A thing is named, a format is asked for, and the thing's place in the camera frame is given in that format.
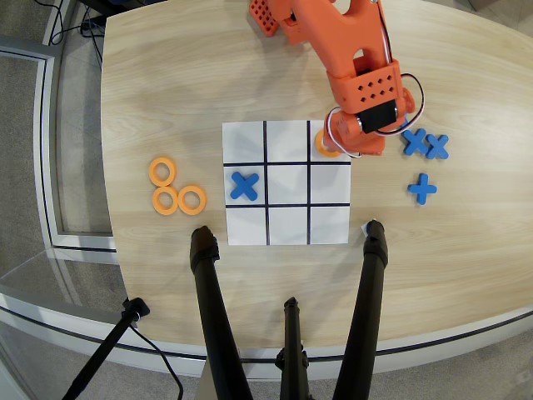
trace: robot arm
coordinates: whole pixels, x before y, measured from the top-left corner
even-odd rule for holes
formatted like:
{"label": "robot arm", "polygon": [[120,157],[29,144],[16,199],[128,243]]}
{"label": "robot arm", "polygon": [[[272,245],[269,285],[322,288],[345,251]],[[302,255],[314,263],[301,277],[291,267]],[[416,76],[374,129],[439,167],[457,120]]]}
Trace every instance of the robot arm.
{"label": "robot arm", "polygon": [[385,137],[423,112],[422,97],[420,111],[400,127],[416,106],[392,57],[381,0],[351,0],[345,14],[330,0],[253,0],[250,12],[267,36],[281,26],[290,44],[308,41],[326,67],[340,107],[326,116],[321,153],[381,155]]}

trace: orange ring piece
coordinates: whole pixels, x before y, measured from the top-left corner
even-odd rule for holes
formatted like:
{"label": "orange ring piece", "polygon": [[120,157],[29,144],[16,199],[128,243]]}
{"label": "orange ring piece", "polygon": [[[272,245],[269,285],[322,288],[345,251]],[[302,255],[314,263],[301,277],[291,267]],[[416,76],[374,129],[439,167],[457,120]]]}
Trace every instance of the orange ring piece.
{"label": "orange ring piece", "polygon": [[326,148],[324,147],[324,144],[323,144],[323,140],[324,140],[324,129],[322,129],[315,137],[316,150],[318,150],[318,152],[322,156],[328,157],[328,158],[335,158],[335,157],[339,157],[339,156],[342,155],[341,152],[330,152],[330,151],[326,150]]}
{"label": "orange ring piece", "polygon": [[[157,165],[159,164],[165,164],[168,167],[168,171],[169,171],[168,178],[165,179],[164,181],[162,181],[156,174],[156,168],[157,168]],[[150,164],[150,180],[152,181],[154,185],[158,187],[170,185],[172,181],[176,179],[176,172],[177,172],[176,163],[173,162],[168,157],[156,158]]]}
{"label": "orange ring piece", "polygon": [[[200,204],[196,208],[191,208],[185,203],[185,195],[189,192],[196,193],[200,198]],[[207,204],[207,195],[206,191],[198,186],[185,186],[177,195],[177,203],[180,206],[180,209],[188,215],[197,215],[201,213]]]}
{"label": "orange ring piece", "polygon": [[[159,200],[159,196],[161,196],[163,193],[168,193],[170,197],[172,198],[172,205],[169,208],[163,207],[163,205],[161,204],[161,200]],[[177,201],[177,199],[178,199],[178,194],[177,194],[177,190],[174,187],[160,186],[153,193],[152,203],[153,203],[153,207],[156,209],[158,213],[160,213],[161,215],[170,215],[178,209],[179,202]]]}

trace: tic-tac-toe board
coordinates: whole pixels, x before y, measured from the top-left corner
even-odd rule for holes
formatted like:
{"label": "tic-tac-toe board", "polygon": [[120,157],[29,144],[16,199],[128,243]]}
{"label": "tic-tac-toe board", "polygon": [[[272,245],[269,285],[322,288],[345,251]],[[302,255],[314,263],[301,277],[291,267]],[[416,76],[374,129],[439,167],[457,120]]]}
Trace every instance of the tic-tac-toe board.
{"label": "tic-tac-toe board", "polygon": [[230,245],[348,243],[351,162],[316,150],[323,124],[222,124]]}

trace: gray floor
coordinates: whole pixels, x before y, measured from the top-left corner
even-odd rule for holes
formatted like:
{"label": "gray floor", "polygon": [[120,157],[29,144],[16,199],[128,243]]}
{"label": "gray floor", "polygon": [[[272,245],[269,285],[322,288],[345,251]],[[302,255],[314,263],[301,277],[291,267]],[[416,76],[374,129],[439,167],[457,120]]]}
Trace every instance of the gray floor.
{"label": "gray floor", "polygon": [[[84,13],[85,7],[78,4],[69,27],[79,25]],[[57,180],[63,230],[112,233],[103,181],[102,73],[90,38],[72,30],[64,40],[57,95]],[[97,37],[97,45],[103,52],[102,38]]]}
{"label": "gray floor", "polygon": [[[88,359],[1,322],[0,345],[39,399],[61,398]],[[183,398],[193,399],[198,379],[182,377],[182,383]],[[316,400],[329,399],[335,384],[333,379],[311,381],[311,393]],[[251,382],[250,388],[256,400],[279,398],[279,382]],[[170,400],[176,396],[176,384],[167,373],[105,362],[80,399]],[[441,362],[376,374],[370,399],[532,400],[533,331]]]}
{"label": "gray floor", "polygon": [[0,276],[44,249],[33,177],[36,76],[36,63],[0,57]]}

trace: blue x piece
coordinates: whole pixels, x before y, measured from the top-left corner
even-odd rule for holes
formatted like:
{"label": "blue x piece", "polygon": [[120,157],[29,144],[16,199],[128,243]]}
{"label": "blue x piece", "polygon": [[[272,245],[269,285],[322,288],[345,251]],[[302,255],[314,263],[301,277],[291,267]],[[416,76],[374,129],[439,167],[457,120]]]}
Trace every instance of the blue x piece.
{"label": "blue x piece", "polygon": [[449,138],[446,135],[440,135],[437,139],[435,135],[427,135],[427,142],[431,145],[431,149],[427,152],[426,157],[432,160],[435,157],[440,157],[446,160],[450,154],[444,149],[444,146],[448,143]]}
{"label": "blue x piece", "polygon": [[247,178],[244,178],[240,172],[234,172],[232,179],[237,184],[231,193],[232,199],[238,199],[242,194],[246,194],[247,197],[255,202],[257,200],[257,192],[253,189],[253,185],[259,181],[259,175],[253,173]]}
{"label": "blue x piece", "polygon": [[417,194],[418,203],[423,206],[426,204],[426,199],[428,194],[436,193],[436,186],[428,184],[430,177],[427,176],[427,173],[421,173],[418,177],[417,185],[409,185],[407,190],[411,193]]}
{"label": "blue x piece", "polygon": [[428,152],[428,147],[424,143],[424,138],[426,137],[425,129],[418,129],[416,133],[406,130],[401,134],[409,144],[406,149],[403,151],[406,156],[412,156],[416,151],[419,151],[422,154]]}

